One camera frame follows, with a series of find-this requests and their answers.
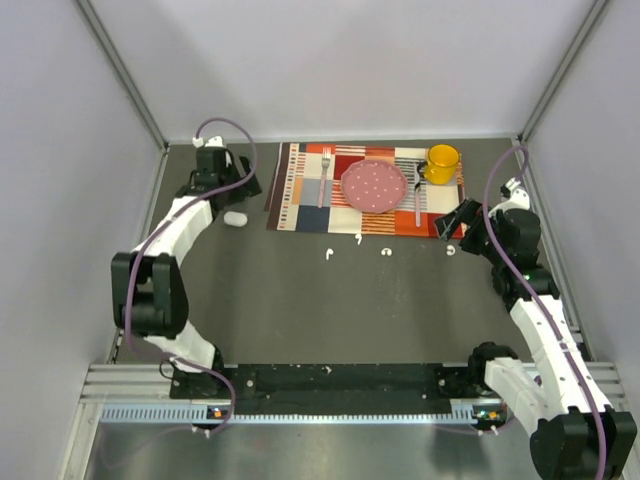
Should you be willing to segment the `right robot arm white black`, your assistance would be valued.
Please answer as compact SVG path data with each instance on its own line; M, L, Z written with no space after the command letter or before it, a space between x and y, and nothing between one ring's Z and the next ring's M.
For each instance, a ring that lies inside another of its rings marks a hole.
M466 227L460 249L491 263L493 288L537 368L532 377L511 348L484 342L469 357L469 388L481 396L494 392L507 404L529 436L541 478L620 478L637 425L600 390L573 339L559 289L538 261L538 216L511 208L485 217L481 203L466 199L435 221L442 239L460 225Z

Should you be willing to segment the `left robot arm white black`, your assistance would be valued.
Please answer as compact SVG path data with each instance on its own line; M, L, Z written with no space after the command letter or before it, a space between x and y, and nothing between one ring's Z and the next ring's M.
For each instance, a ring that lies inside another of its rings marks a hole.
M245 216L229 208L261 192L250 160L235 157L215 137L197 148L195 169L153 232L111 261L115 325L162 352L163 362L173 368L175 387L184 395L216 396L226 387L227 374L217 348L189 320L181 264L219 214L245 225Z

